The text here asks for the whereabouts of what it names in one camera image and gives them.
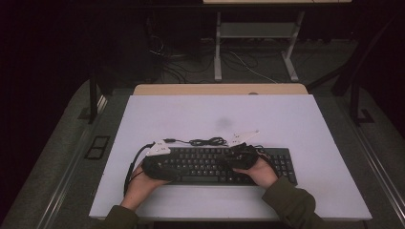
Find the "floor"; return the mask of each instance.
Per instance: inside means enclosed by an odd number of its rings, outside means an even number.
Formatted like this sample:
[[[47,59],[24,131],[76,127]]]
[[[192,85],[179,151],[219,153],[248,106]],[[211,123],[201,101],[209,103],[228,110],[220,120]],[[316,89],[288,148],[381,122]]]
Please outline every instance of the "floor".
[[[288,83],[289,77],[280,51],[286,41],[267,40],[223,42],[223,83]],[[320,41],[298,43],[291,57],[299,83],[308,85],[326,73],[341,66],[352,54],[355,42]],[[213,75],[212,41],[203,41],[201,58],[170,52],[162,74],[154,83],[216,83]],[[330,88],[333,80],[317,87],[311,93],[319,105],[338,149],[369,207],[373,219],[357,222],[329,222],[332,228],[404,228],[399,210],[394,207],[393,195],[381,185],[381,175],[370,163],[370,152],[385,169],[394,188],[403,196],[405,184],[405,141],[387,116],[376,106],[370,95],[361,91],[360,108],[366,109],[374,123],[356,127],[348,118],[349,95],[335,97]],[[133,92],[128,81],[118,82],[114,92],[102,96],[99,115],[94,124],[88,124],[88,82],[72,97],[52,137],[38,159],[32,173],[13,204],[1,229],[9,228],[89,228],[98,222],[88,217],[97,185],[114,143],[126,101]],[[107,135],[110,140],[100,160],[85,159],[95,136]],[[155,223],[155,228],[239,228],[228,222],[195,222],[173,224]],[[270,222],[251,223],[246,227],[265,228]]]

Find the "white table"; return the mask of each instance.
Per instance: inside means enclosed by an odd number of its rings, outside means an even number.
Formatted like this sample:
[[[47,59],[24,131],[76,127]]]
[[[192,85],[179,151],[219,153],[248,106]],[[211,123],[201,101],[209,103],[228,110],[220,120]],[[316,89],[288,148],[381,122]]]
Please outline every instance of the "white table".
[[[298,188],[314,195],[321,218],[372,218],[309,94],[131,96],[90,217],[102,219],[120,203],[128,167],[143,145],[163,138],[231,138],[255,130],[260,133],[247,143],[289,148]],[[259,187],[165,185],[137,214],[144,220],[277,220],[261,200],[263,192]]]

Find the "dark green sleeve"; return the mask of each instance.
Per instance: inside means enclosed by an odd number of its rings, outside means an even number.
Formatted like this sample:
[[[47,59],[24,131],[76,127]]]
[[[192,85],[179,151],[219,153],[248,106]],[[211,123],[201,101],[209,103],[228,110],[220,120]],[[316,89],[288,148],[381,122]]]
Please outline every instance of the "dark green sleeve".
[[[279,178],[262,196],[280,217],[280,220],[293,228],[329,228],[315,214],[315,199],[303,189],[295,188],[285,177]]]
[[[114,206],[104,221],[92,227],[92,229],[133,229],[138,222],[135,212],[121,207]]]

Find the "person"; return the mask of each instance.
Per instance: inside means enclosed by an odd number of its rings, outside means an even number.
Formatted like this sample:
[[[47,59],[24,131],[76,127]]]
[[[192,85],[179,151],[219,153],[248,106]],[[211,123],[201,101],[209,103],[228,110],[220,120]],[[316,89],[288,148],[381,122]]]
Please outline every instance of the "person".
[[[248,170],[234,169],[249,175],[257,185],[266,189],[262,200],[272,207],[280,220],[292,228],[324,229],[327,224],[315,214],[315,199],[307,191],[295,188],[285,177],[278,178],[271,167],[259,157]],[[140,166],[133,173],[127,193],[120,205],[113,206],[107,218],[92,229],[131,229],[138,222],[139,206],[161,185],[169,182],[152,179]]]

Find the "black keyboard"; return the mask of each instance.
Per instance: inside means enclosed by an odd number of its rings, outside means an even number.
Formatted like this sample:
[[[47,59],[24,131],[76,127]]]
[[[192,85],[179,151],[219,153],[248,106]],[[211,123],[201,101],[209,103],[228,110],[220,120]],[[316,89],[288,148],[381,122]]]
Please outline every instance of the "black keyboard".
[[[187,173],[169,184],[193,185],[256,185],[245,174],[232,171],[229,166],[221,163],[217,158],[226,154],[229,148],[199,148],[199,147],[169,147],[171,158],[165,160],[165,166],[177,169],[187,169]],[[294,168],[289,150],[286,148],[261,148],[273,163],[276,173],[287,177],[289,182],[297,185]]]

